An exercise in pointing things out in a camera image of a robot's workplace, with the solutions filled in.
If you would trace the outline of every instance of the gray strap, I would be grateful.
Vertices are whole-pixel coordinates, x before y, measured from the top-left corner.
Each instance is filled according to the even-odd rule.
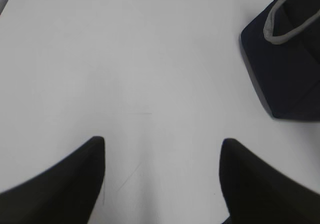
[[[291,38],[296,36],[297,34],[301,33],[305,30],[309,25],[311,25],[313,22],[315,22],[320,17],[320,10],[318,10],[317,13],[315,13],[313,16],[308,18],[303,24],[300,26],[294,28],[293,30],[289,31],[288,33],[280,36],[274,36],[274,24],[275,24],[275,16],[277,10],[283,5],[283,3],[286,0],[277,0],[277,2],[274,4],[272,9],[270,10],[268,17],[265,21],[265,26],[263,28],[263,34],[264,38],[273,44],[283,44],[287,41],[289,41]]]

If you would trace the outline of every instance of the scratch mark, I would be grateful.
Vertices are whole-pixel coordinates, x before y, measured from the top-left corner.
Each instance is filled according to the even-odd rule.
[[[124,185],[129,181],[129,179],[135,174],[135,172],[139,169],[139,167],[141,166],[142,162],[140,162],[138,164],[138,166],[135,168],[135,170],[127,177],[127,179],[124,181],[124,183],[118,188],[118,190],[116,191],[117,193],[121,190],[121,188],[124,187]]]

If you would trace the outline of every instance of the black object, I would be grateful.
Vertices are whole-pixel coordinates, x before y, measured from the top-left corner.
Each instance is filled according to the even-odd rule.
[[[286,0],[275,12],[271,38],[266,21],[274,0],[241,33],[242,46],[255,79],[276,118],[320,120],[320,18],[303,23],[320,11],[320,0]]]
[[[320,196],[284,176],[235,139],[220,155],[225,224],[319,224]]]
[[[105,175],[105,141],[92,137],[37,177],[0,195],[0,224],[86,224]]]

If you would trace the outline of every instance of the white table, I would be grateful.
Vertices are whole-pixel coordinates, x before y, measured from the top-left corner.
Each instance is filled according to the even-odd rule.
[[[320,124],[272,119],[239,49],[272,0],[9,0],[0,16],[0,191],[93,135],[92,224],[219,224],[224,138],[320,192]]]

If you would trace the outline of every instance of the white surface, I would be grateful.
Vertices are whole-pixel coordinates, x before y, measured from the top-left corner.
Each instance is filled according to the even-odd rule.
[[[240,54],[240,32],[271,1],[9,0],[0,190],[101,135],[92,224],[222,222],[226,137],[320,192],[320,124],[268,116]]]

